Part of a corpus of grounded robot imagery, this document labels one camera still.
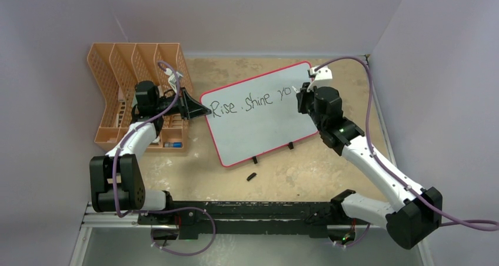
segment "table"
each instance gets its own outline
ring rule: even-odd
[[[194,98],[210,89],[250,78],[303,60],[319,65],[327,59],[195,58],[187,59]],[[368,83],[364,68],[355,61],[329,65],[332,86],[340,91],[344,115],[365,128]],[[377,112],[370,122],[374,145],[387,155]],[[231,168],[220,164],[205,118],[191,122],[185,154],[146,153],[140,167],[146,188],[170,191],[174,200],[200,201],[329,201],[353,189],[367,197],[386,200],[352,164],[327,148],[320,136],[297,142]],[[246,177],[256,172],[251,181]]]

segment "plastic organizer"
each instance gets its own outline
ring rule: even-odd
[[[128,132],[132,119],[131,109],[134,87],[139,81],[153,81],[160,92],[171,89],[168,76],[157,66],[159,60],[169,63],[181,72],[181,86],[193,95],[191,77],[187,71],[180,44],[93,44],[87,56],[88,65],[101,89],[106,102],[104,115],[95,136],[95,143],[109,151]],[[164,118],[163,129],[157,144],[148,152],[185,152],[189,122],[180,114]],[[181,142],[182,147],[164,147],[167,143]]]

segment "red border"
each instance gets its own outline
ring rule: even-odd
[[[207,92],[203,92],[203,93],[201,94],[201,96],[199,97],[199,101],[200,101],[200,103],[202,103],[202,97],[203,97],[205,94],[209,94],[209,93],[214,92],[214,91],[219,91],[220,89],[223,89],[223,88],[228,88],[228,87],[231,87],[231,86],[233,86],[233,85],[240,84],[240,83],[242,83],[242,82],[247,82],[247,81],[252,80],[252,79],[260,78],[260,77],[263,77],[263,76],[265,76],[265,75],[268,75],[268,74],[271,74],[271,73],[275,73],[275,72],[278,72],[278,71],[281,71],[281,70],[284,70],[284,69],[287,69],[287,68],[290,68],[290,67],[294,67],[294,66],[296,66],[296,65],[303,64],[303,63],[307,63],[307,64],[308,64],[308,66],[309,66],[310,68],[312,68],[312,65],[310,64],[310,62],[308,62],[308,61],[301,61],[301,62],[298,62],[298,63],[292,64],[292,65],[289,65],[289,66],[286,66],[286,67],[283,67],[283,68],[279,68],[279,69],[273,70],[273,71],[271,71],[271,72],[267,72],[267,73],[264,73],[264,74],[261,74],[261,75],[258,75],[258,76],[254,76],[254,77],[252,77],[252,78],[248,78],[248,79],[243,79],[242,81],[234,82],[234,83],[231,83],[231,84],[228,84],[228,85],[224,85],[223,87],[219,87],[219,88],[215,88],[215,89],[212,89],[212,90],[210,90],[210,91],[207,91]],[[220,161],[220,164],[222,164],[222,166],[223,166],[223,167],[225,167],[225,168],[232,167],[232,166],[234,166],[234,165],[237,165],[237,164],[239,164],[239,163],[241,163],[241,162],[244,162],[244,161],[249,160],[249,159],[251,159],[251,158],[252,158],[252,157],[250,157],[250,158],[243,159],[243,160],[241,160],[241,161],[239,161],[239,162],[236,162],[236,163],[234,163],[234,164],[231,164],[231,165],[229,165],[229,166],[224,165],[224,163],[222,162],[222,158],[220,158],[220,153],[218,152],[218,147],[217,147],[217,143],[215,142],[215,138],[213,137],[213,132],[211,131],[211,127],[209,126],[208,116],[205,116],[205,119],[206,119],[206,123],[208,124],[209,134],[211,135],[211,139],[213,140],[213,144],[215,145],[215,149],[217,150],[218,160]],[[299,139],[297,139],[297,140],[295,140],[295,141],[300,141],[300,140],[302,140],[302,139],[304,139],[304,138],[311,137],[311,136],[315,135],[317,132],[318,132],[318,131],[316,131],[316,132],[315,132],[315,133],[313,133],[313,134],[307,135],[307,136],[305,136],[305,137],[299,138]],[[258,154],[258,155],[255,155],[255,156],[260,156],[260,155],[262,155],[262,154],[265,154],[265,153],[268,153],[268,152],[274,151],[274,150],[276,150],[276,149],[279,149],[279,148],[281,148],[281,147],[285,147],[285,146],[287,146],[287,145],[288,145],[288,144],[283,144],[283,145],[281,145],[281,146],[279,146],[279,147],[273,148],[273,149],[268,150],[268,151],[264,151],[264,152],[262,152],[262,153],[260,153],[260,154]]]

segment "wall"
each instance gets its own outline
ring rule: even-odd
[[[122,41],[104,0],[0,0],[0,265],[68,265],[104,110],[86,55]]]
[[[499,0],[402,0],[372,53],[397,164],[462,219],[499,220]],[[497,265],[499,235],[446,227],[437,265]]]
[[[109,0],[132,42],[188,55],[370,53],[400,0]]]

